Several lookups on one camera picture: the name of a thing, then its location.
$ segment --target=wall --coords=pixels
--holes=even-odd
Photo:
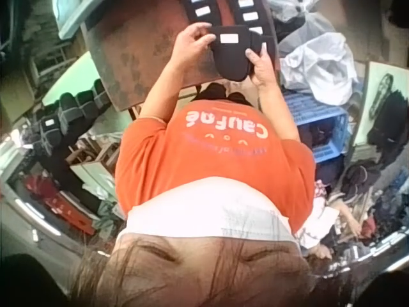
[[[0,101],[2,117],[7,117],[9,125],[12,125],[33,106],[34,97],[21,69],[15,70],[1,79]]]

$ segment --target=fluorescent light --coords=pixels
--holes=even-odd
[[[388,249],[390,249],[390,247],[391,247],[391,245],[388,244],[385,247],[377,249],[376,252],[373,254],[373,256],[376,257],[376,256],[382,254],[384,251],[387,251]]]
[[[381,243],[382,243],[382,244],[385,244],[386,242],[392,240],[392,239],[393,239],[394,237],[396,237],[396,236],[397,236],[397,232],[394,232],[392,235],[389,235],[388,237],[384,238],[384,239],[381,241]]]
[[[406,235],[404,233],[400,233],[398,236],[396,236],[395,239],[393,239],[390,244],[395,245],[396,243],[402,241],[402,239],[406,238]]]
[[[38,242],[38,234],[37,234],[37,230],[35,229],[33,229],[33,241]]]
[[[25,148],[25,149],[34,149],[34,146],[33,146],[33,144],[24,144],[24,145],[22,145],[22,148]]]
[[[30,209],[31,211],[33,211],[33,213],[38,216],[40,219],[44,219],[45,217],[39,213],[39,211],[37,211],[37,209],[35,209],[32,205],[30,205],[29,203],[26,203],[26,206],[28,207],[28,209]]]
[[[54,235],[61,235],[61,232],[56,230],[54,227],[52,227],[49,223],[41,219],[39,216],[37,216],[33,211],[31,211],[25,203],[22,202],[22,200],[16,198],[15,203],[27,214],[29,215],[32,219],[34,219],[38,224],[43,226],[45,229],[47,229],[49,232],[51,232]]]
[[[105,257],[107,257],[107,258],[111,257],[111,255],[109,255],[109,254],[107,254],[107,253],[104,253],[103,251],[97,251],[97,253],[100,254],[100,255],[102,255],[102,256],[105,256]]]
[[[349,272],[351,270],[350,267],[345,267],[344,269],[340,270],[340,273],[345,273],[345,272]]]
[[[358,261],[358,262],[361,262],[361,261],[367,260],[368,258],[372,257],[373,254],[374,254],[374,252],[372,251],[372,252],[370,252],[368,255],[365,255],[365,256],[360,257],[357,261]]]
[[[398,260],[397,262],[395,262],[394,264],[392,264],[390,267],[388,267],[385,272],[392,272],[395,271],[397,269],[399,269],[400,267],[404,266],[405,263],[409,262],[409,255],[403,257],[402,259]]]
[[[10,133],[12,140],[17,148],[22,146],[21,139],[20,139],[20,131],[18,129],[14,129],[12,133]]]

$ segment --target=red object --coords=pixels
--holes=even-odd
[[[63,217],[74,227],[88,235],[95,233],[95,229],[92,227],[92,220],[80,213],[63,195],[57,194],[53,198],[46,198],[44,202],[55,214]]]
[[[364,223],[362,224],[362,236],[365,238],[371,238],[372,235],[376,231],[376,224],[373,216],[369,217]]]
[[[43,198],[51,198],[58,193],[54,182],[50,178],[42,177],[41,175],[27,176],[24,184],[31,192]]]
[[[95,233],[92,220],[80,213],[69,200],[59,193],[51,178],[41,175],[29,175],[24,179],[24,185],[32,193],[40,196],[53,213],[60,215],[72,226],[88,235]]]

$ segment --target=hand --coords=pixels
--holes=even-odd
[[[310,255],[314,255],[319,259],[332,259],[331,251],[323,244],[318,244],[310,250]]]
[[[209,34],[212,25],[207,22],[191,24],[176,37],[170,60],[177,69],[185,70],[193,64],[216,39],[216,35]]]
[[[254,65],[254,74],[250,76],[251,81],[259,90],[277,86],[277,79],[275,78],[275,71],[270,56],[268,55],[267,46],[264,43],[261,48],[260,56],[253,50],[247,49],[245,55],[249,61]]]
[[[359,224],[359,222],[356,219],[351,218],[351,219],[347,220],[347,223],[348,223],[348,226],[351,229],[352,234],[354,236],[356,236],[356,237],[359,237],[360,234],[362,233],[362,227]]]

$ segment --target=wrist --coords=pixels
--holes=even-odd
[[[268,84],[262,84],[258,86],[258,92],[259,95],[264,95],[264,94],[273,94],[273,93],[281,93],[281,89],[277,83],[268,83]]]
[[[169,62],[167,62],[165,69],[174,74],[184,74],[186,71],[186,65],[171,58]]]

